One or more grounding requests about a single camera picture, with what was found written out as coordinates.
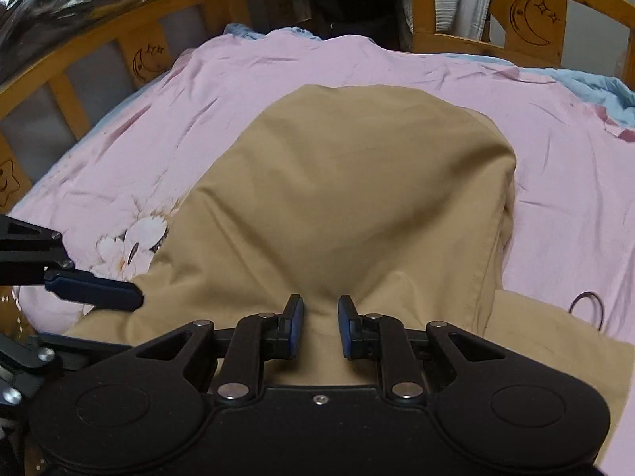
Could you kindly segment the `light blue blanket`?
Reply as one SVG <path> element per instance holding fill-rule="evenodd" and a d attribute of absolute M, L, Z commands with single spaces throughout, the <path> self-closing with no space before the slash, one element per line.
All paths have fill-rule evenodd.
<path fill-rule="evenodd" d="M 300 27 L 283 27 L 275 29 L 274 31 L 290 32 L 292 35 L 300 36 L 304 39 L 323 41 L 309 30 Z M 248 40 L 259 40 L 267 36 L 266 33 L 257 32 L 247 25 L 238 23 L 230 23 L 227 25 L 224 28 L 223 35 Z M 490 56 L 458 53 L 441 53 L 435 55 L 487 63 L 488 65 L 504 65 L 505 67 L 514 65 L 508 60 Z M 607 116 L 615 123 L 629 129 L 634 129 L 634 91 L 627 88 L 626 84 L 616 77 L 570 69 L 517 68 L 519 68 L 521 72 L 550 76 L 551 79 L 564 85 L 580 100 L 606 109 Z"/>

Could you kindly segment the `wooden bed frame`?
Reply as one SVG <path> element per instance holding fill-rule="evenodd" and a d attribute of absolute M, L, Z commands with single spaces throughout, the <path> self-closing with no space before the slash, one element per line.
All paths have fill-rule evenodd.
<path fill-rule="evenodd" d="M 267 106 L 306 85 L 417 88 L 489 117 L 516 153 L 505 288 L 633 340 L 634 129 L 514 62 L 224 28 L 141 89 L 113 45 L 74 62 L 72 89 L 105 95 L 106 107 L 31 189 L 6 170 L 12 215 L 59 231 L 79 268 L 129 282 L 148 271 L 197 180 Z"/>

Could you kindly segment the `tan khaki garment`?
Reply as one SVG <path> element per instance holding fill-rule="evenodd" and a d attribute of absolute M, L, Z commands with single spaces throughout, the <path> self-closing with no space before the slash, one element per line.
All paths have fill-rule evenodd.
<path fill-rule="evenodd" d="M 399 319 L 443 320 L 575 376 L 626 409 L 631 345 L 562 308 L 509 291 L 514 150 L 471 109 L 403 87 L 304 86 L 268 106 L 185 198 L 133 313 L 94 311 L 75 338 L 137 346 L 196 319 L 231 328 L 304 299 L 298 358 L 268 382 L 355 385 L 337 301 Z"/>

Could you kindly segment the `pink bed sheet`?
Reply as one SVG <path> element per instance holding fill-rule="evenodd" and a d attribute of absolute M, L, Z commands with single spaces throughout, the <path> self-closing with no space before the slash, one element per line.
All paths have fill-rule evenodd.
<path fill-rule="evenodd" d="M 602 456 L 634 470 L 634 135 L 550 77 L 391 53 L 361 36 L 226 35 L 59 160 L 14 216 L 138 312 L 18 290 L 41 332 L 136 345 L 306 302 L 294 385 L 369 382 L 337 301 L 409 328 L 446 320 L 608 400 Z"/>

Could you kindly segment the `grey white striped towel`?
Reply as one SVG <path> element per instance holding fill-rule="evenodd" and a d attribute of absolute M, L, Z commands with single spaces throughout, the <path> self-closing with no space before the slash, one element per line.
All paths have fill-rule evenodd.
<path fill-rule="evenodd" d="M 436 31 L 480 41 L 491 0 L 436 0 Z"/>

